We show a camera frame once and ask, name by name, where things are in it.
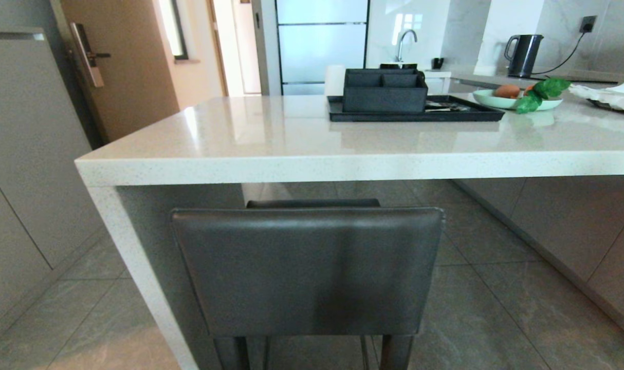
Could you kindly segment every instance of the light green plate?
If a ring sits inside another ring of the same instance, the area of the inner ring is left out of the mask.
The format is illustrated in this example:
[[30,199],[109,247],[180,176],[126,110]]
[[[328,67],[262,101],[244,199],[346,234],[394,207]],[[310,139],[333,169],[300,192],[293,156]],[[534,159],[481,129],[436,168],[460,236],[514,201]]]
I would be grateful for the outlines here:
[[[496,96],[492,96],[493,92],[495,92],[495,90],[474,91],[474,100],[478,101],[483,105],[488,105],[488,107],[501,109],[517,108],[519,99],[498,98]],[[561,101],[563,101],[563,99],[559,98],[550,98],[550,100],[544,100],[540,107],[538,107],[538,110],[548,110],[556,108],[557,105],[561,104]]]

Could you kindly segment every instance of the stool leg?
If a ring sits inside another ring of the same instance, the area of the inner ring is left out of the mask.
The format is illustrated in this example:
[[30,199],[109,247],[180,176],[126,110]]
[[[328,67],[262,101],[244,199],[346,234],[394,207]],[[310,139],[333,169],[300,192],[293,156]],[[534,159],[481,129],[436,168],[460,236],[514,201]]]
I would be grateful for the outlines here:
[[250,370],[246,337],[215,338],[214,347],[223,370]]
[[413,335],[384,335],[380,370],[407,370],[413,339]]

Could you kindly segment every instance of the doorway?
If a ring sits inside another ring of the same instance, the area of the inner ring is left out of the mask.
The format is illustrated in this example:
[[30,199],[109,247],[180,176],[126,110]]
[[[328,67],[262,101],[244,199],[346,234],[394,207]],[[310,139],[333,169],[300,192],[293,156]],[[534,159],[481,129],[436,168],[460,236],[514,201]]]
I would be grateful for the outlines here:
[[213,0],[229,96],[261,94],[251,0]]

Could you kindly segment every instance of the wall outlet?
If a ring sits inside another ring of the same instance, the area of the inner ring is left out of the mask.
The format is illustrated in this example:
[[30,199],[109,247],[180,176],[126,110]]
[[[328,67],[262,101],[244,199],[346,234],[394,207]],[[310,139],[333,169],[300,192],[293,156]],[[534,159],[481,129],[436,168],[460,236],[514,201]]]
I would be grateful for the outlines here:
[[579,28],[579,31],[582,33],[592,32],[593,26],[596,24],[596,18],[598,18],[596,15],[585,16],[582,19],[582,26]]

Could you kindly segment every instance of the green leaves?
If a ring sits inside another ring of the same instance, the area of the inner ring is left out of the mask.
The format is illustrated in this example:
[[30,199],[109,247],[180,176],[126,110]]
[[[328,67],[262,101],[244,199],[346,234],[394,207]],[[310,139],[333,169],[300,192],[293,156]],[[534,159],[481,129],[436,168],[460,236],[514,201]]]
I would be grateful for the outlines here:
[[570,82],[563,78],[549,78],[542,80],[534,86],[534,91],[538,93],[541,98],[549,99],[559,96],[562,91],[568,89]]
[[555,98],[562,91],[568,89],[570,82],[562,78],[549,78],[542,80],[529,90],[524,98],[520,99],[517,110],[519,114],[534,112],[543,103],[543,99]]
[[518,102],[516,112],[521,115],[524,113],[534,112],[538,109],[538,107],[540,107],[540,103],[538,103],[537,100],[535,100],[531,96],[525,96]]

